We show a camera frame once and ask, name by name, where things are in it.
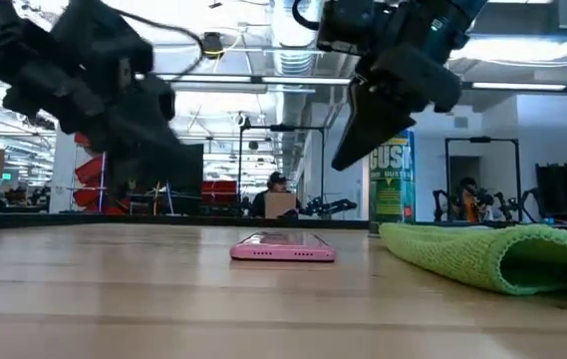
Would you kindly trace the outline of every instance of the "goo gone can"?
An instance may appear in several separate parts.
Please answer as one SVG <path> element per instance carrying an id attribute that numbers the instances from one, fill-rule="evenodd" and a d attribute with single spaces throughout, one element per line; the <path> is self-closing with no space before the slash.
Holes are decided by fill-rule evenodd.
<path id="1" fill-rule="evenodd" d="M 415 158 L 412 131 L 370 153 L 370 234 L 385 222 L 416 221 Z"/>

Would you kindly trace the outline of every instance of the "wooden table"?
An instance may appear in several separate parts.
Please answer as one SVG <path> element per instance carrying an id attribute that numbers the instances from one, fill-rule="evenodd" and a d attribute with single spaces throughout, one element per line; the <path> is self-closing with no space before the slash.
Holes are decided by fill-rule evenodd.
<path id="1" fill-rule="evenodd" d="M 250 228 L 0 230 L 0 358 L 567 358 L 567 300 L 474 290 L 360 231 L 336 264 L 231 262 Z"/>

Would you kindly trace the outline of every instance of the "microfiber cloth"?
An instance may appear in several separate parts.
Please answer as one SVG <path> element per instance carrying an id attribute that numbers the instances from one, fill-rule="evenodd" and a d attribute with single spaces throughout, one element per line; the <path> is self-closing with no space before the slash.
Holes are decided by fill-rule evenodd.
<path id="1" fill-rule="evenodd" d="M 380 233 L 394 255 L 468 285 L 512 295 L 567 290 L 563 229 L 383 224 Z"/>

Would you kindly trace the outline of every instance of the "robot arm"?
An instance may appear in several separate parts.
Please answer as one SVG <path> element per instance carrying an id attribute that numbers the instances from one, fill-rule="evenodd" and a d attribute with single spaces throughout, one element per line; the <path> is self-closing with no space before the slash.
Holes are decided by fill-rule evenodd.
<path id="1" fill-rule="evenodd" d="M 85 135 L 92 151 L 108 152 L 113 186 L 139 174 L 148 182 L 168 179 L 172 159 L 194 166 L 168 126 L 174 91 L 152 73 L 152 45 L 122 13 L 100 0 L 71 0 L 46 32 L 20 18 L 11 0 L 0 0 L 0 81 L 10 85 L 2 105 L 29 117 L 45 110 L 64 133 Z M 171 30 L 201 46 L 184 29 Z"/>
<path id="2" fill-rule="evenodd" d="M 332 167 L 341 171 L 416 122 L 410 114 L 429 103 L 439 113 L 459 101 L 459 78 L 444 67 L 452 50 L 487 0 L 406 0 L 396 6 L 374 0 L 328 0 L 319 23 L 293 15 L 318 30 L 317 47 L 360 56 L 349 86 L 351 115 Z"/>

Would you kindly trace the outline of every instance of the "ceiling duct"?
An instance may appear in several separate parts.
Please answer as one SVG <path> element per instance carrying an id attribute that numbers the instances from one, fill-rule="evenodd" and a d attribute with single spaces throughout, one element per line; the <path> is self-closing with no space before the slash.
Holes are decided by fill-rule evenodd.
<path id="1" fill-rule="evenodd" d="M 272 19 L 272 42 L 275 47 L 304 48 L 311 47 L 316 40 L 316 33 L 297 24 L 292 16 L 294 0 L 274 0 Z M 306 19 L 318 19 L 322 9 L 322 0 L 303 0 L 298 10 Z M 316 63 L 316 54 L 308 51 L 276 52 L 274 66 L 277 75 L 283 76 L 309 76 L 312 75 Z M 299 126 L 303 115 L 303 108 L 307 102 L 307 94 L 277 94 L 277 122 L 285 125 Z M 305 135 L 286 133 L 282 135 L 281 150 L 294 150 L 295 143 L 304 143 Z M 293 157 L 283 158 L 283 172 L 290 174 L 293 167 Z"/>

